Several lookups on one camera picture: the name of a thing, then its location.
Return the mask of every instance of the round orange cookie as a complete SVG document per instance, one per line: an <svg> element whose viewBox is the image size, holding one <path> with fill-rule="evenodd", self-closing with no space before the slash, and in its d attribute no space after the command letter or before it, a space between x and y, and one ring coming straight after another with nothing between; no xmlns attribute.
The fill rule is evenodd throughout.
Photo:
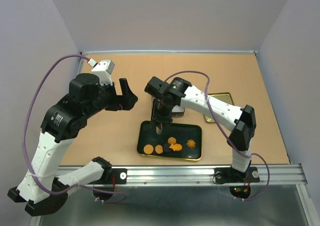
<svg viewBox="0 0 320 226"><path fill-rule="evenodd" d="M164 149L163 149L163 147L161 145L157 145L157 146L155 146L155 152L157 154L161 154L161 153L164 152Z"/></svg>
<svg viewBox="0 0 320 226"><path fill-rule="evenodd" d="M192 139L188 140L188 142L186 143L186 145L189 147L189 148L195 148L196 147L196 142Z"/></svg>
<svg viewBox="0 0 320 226"><path fill-rule="evenodd" d="M152 154L154 152L154 147L150 144L144 146L143 151L145 154Z"/></svg>
<svg viewBox="0 0 320 226"><path fill-rule="evenodd" d="M176 140L174 137L170 137L170 138L168 139L168 143L170 143L170 144L176 144L176 143L177 143L177 140Z"/></svg>

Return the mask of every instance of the gold tray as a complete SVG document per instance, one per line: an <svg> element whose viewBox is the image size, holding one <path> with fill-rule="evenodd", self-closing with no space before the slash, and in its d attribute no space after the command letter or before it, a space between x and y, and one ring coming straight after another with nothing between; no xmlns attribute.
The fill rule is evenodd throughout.
<svg viewBox="0 0 320 226"><path fill-rule="evenodd" d="M217 98L218 100L228 103L230 105L234 105L234 101L229 92L210 93L208 95L213 96L214 98ZM216 123L214 119L209 118L207 116L204 116L204 119L207 123Z"/></svg>

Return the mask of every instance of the black tray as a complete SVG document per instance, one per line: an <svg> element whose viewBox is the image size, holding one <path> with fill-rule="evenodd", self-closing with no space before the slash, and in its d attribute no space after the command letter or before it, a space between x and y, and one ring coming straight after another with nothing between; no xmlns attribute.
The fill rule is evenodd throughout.
<svg viewBox="0 0 320 226"><path fill-rule="evenodd" d="M161 135L158 135L155 130L155 128L151 129L150 121L144 121L141 124L138 145L136 148L139 154L195 161L202 157L202 130L199 126L171 123L167 127L163 128ZM153 150L152 154L145 154L144 147L147 144L151 144L153 147L159 144L163 146L168 142L168 138L170 137L174 137L176 142L182 145L181 151L157 154L156 151ZM187 141L190 139L195 141L195 148L189 148L187 146Z"/></svg>

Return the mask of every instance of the wire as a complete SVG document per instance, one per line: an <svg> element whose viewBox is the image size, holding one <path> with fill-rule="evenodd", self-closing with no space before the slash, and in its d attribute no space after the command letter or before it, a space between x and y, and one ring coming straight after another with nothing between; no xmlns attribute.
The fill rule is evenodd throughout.
<svg viewBox="0 0 320 226"><path fill-rule="evenodd" d="M115 190L115 185L116 185L116 177L115 177L115 175L114 175L114 174L112 174L112 176L111 176L111 179L112 179L112 185L113 185L113 187L114 187L114 190Z"/></svg>
<svg viewBox="0 0 320 226"><path fill-rule="evenodd" d="M269 166L268 166L267 162L264 160L264 158L263 158L262 156L260 156L260 155L257 154L257 153L252 153L251 155L247 155L247 154L245 154L245 153L240 152L240 151L236 148L236 146L231 142L231 140L229 139L229 137L227 136L227 134L225 133L225 131L224 131L223 128L221 127L219 121L217 120L216 114L215 114L214 111L212 110L211 104L210 104L210 102L209 102L209 100L208 100L208 87L209 87L209 83L210 83L210 77L209 77L206 73L204 73L204 72L199 72L199 71L190 71L190 70L188 70L188 71L176 72L176 73L173 73L171 76L167 77L167 78L165 79L165 82L166 82L168 79L170 79L171 77L174 77L175 75L182 74L182 73L197 73L197 74L204 75L204 76L207 78L207 82L206 82L206 85L205 85L205 88L204 88L205 100L206 100L206 103L207 103L207 105L208 105L208 107L209 107L209 110L210 110L210 113L211 113L211 115L212 115L212 118L215 120L216 125L218 126L218 128L219 128L219 130L221 131L221 133L223 134L223 136L226 138L226 140L227 140L227 142L229 143L229 145L231 145L231 147L232 147L238 154L240 154L242 157L252 158L252 156L255 155L255 156L259 157L259 158L264 162L264 164L265 164L265 166L266 166L266 170L267 170L267 176L268 176L267 181L266 181L266 185L265 185L264 189L262 190L261 193L259 193L258 195L254 196L254 197L252 197L252 198L247 198L247 199L240 198L240 200L243 200L243 201L251 201L251 200L254 200L254 199L260 197L260 196L266 191L266 189L267 189L268 186L269 186L269 182L270 182L270 170L269 170Z"/></svg>
<svg viewBox="0 0 320 226"><path fill-rule="evenodd" d="M247 187L247 190L249 189L249 187L250 187L250 183L251 183L251 181L250 181L250 177L248 176L248 187Z"/></svg>
<svg viewBox="0 0 320 226"><path fill-rule="evenodd" d="M250 177L248 176L248 177L246 177L245 179L244 179L244 185L242 186L242 187L245 187L245 185L246 185L246 183L247 183L247 178L249 178L250 179Z"/></svg>
<svg viewBox="0 0 320 226"><path fill-rule="evenodd" d="M103 191L103 190L100 190L100 189L96 189L94 187L90 187L90 186L86 186L86 185L78 185L78 184L75 184L75 185L71 185L70 187L66 188L65 190L62 190L62 191L59 191L59 192L53 192L49 189L47 189L45 186L43 186L41 184L41 182L39 181L39 179L35 176L36 173L32 167L32 163L29 159L29 156L28 156L28 152L27 152L27 147L26 147L26 132L28 130L28 125L29 125L29 121L30 121L30 116L31 116L31 112L32 112L32 109L34 107L34 104L35 104L35 101L36 101L36 98L39 94L39 91L41 89L41 87L43 86L43 84L45 83L46 79L48 78L49 74L52 72L52 70L57 66L57 64L59 64L59 62L63 61L64 59L67 59L67 58L71 58L71 57L79 57L79 58L83 58L87 61L90 60L90 58L88 57L85 57L83 55L78 55L78 54L71 54L71 55L67 55L67 56L64 56L64 57L61 57L60 59L58 59L51 67L50 69L48 70L48 72L45 74L45 76L43 77L43 79L41 80L38 88L36 89L35 91L35 94L31 100L31 104L30 104L30 107L29 107L29 110L28 110L28 113L26 115L26 119L25 119L25 124L24 124L24 132L23 132L23 135L22 135L22 150L23 150L23 156L24 156L24 160L26 162L26 165L28 167L28 170L30 171L31 175L32 175L32 178L34 179L35 183L37 184L37 186L43 190L44 192L46 193L49 193L50 195L60 195L60 194L63 194L63 193L66 193L67 191L69 191L70 189L74 188L74 187L82 187L82 188L86 188L86 189L90 189L90 190L93 190L93 191L96 191L96 192L101 192L101 193L109 193L109 194L118 194L118 195L122 195L123 198L120 199L120 200L116 200L116 201L111 201L111 202L120 202L120 201L123 201L126 199L127 195L125 193L122 193L122 192L110 192L110 191Z"/></svg>

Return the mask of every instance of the screw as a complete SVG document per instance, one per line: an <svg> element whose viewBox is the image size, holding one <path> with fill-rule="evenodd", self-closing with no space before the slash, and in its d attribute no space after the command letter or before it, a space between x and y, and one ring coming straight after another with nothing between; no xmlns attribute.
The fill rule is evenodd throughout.
<svg viewBox="0 0 320 226"><path fill-rule="evenodd" d="M120 173L120 178L122 180L126 179L126 177L127 177L127 174L125 172Z"/></svg>
<svg viewBox="0 0 320 226"><path fill-rule="evenodd" d="M258 173L257 171L253 171L253 172L252 172L252 176L253 176L254 178L258 178L258 177L259 177L259 173Z"/></svg>
<svg viewBox="0 0 320 226"><path fill-rule="evenodd" d="M216 173L215 173L215 177L216 177L217 179L222 178L221 172L216 172Z"/></svg>

